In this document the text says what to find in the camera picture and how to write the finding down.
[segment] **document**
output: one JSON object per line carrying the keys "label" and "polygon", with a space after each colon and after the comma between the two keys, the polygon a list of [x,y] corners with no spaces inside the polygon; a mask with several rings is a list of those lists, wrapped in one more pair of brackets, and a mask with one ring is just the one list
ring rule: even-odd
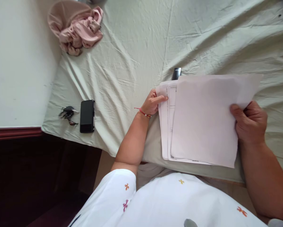
{"label": "document", "polygon": [[176,101],[176,90],[177,80],[165,81],[160,83],[156,87],[156,95],[168,96],[168,100],[158,104],[160,130],[161,130],[161,146],[162,146],[162,157],[165,160],[189,162],[197,164],[206,164],[206,162],[199,162],[197,160],[185,159],[185,158],[174,158],[171,156],[171,144],[172,144],[172,133],[173,133],[173,119],[175,111]]}
{"label": "document", "polygon": [[[236,103],[244,109],[257,92],[262,77],[263,75],[180,76],[175,92],[176,106],[172,97],[169,97],[167,104],[170,105],[167,106],[168,117],[174,115],[168,126],[170,158],[234,168],[238,137],[235,119],[229,107]],[[173,95],[173,84],[167,90]],[[161,112],[164,115],[163,105],[161,104]],[[165,124],[162,121],[162,128],[166,127]]]}

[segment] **person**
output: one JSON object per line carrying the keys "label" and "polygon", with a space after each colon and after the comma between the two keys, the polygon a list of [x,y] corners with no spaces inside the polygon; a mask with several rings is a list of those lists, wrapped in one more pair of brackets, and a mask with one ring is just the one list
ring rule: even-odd
{"label": "person", "polygon": [[[111,172],[92,193],[69,226],[266,226],[222,191],[196,176],[171,173],[136,191],[136,174],[149,117],[168,97],[151,90],[125,135]],[[283,170],[265,143],[267,114],[255,101],[243,111],[230,106],[236,119],[246,186],[258,216],[283,226]]]}

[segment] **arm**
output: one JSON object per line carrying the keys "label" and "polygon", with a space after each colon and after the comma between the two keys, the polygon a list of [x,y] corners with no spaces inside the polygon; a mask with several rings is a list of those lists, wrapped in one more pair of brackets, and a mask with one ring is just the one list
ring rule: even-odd
{"label": "arm", "polygon": [[246,186],[258,215],[283,220],[283,170],[265,143],[267,114],[255,101],[242,111],[231,106],[236,118]]}
{"label": "arm", "polygon": [[[157,97],[155,89],[152,89],[141,109],[144,113],[153,115],[158,111],[158,103],[167,99],[168,97],[165,96]],[[139,111],[120,144],[111,171],[114,169],[128,169],[136,175],[144,153],[148,126],[149,118]]]}

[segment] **red string bracelet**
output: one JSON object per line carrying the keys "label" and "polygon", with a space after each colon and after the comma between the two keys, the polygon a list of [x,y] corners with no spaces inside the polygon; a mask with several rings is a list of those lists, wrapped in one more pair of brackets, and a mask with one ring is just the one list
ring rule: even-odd
{"label": "red string bracelet", "polygon": [[134,107],[134,109],[139,109],[139,111],[140,111],[143,115],[145,115],[146,117],[148,117],[148,118],[152,117],[152,115],[146,114],[146,113],[142,112],[142,110],[141,110],[140,108]]}

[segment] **pink scarf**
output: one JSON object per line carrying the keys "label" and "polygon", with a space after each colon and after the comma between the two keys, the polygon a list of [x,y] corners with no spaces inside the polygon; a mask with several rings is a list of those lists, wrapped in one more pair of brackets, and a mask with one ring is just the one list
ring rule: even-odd
{"label": "pink scarf", "polygon": [[48,24],[59,38],[61,49],[78,56],[82,46],[90,48],[103,37],[99,30],[102,16],[103,10],[98,6],[91,9],[87,4],[66,0],[51,7]]}

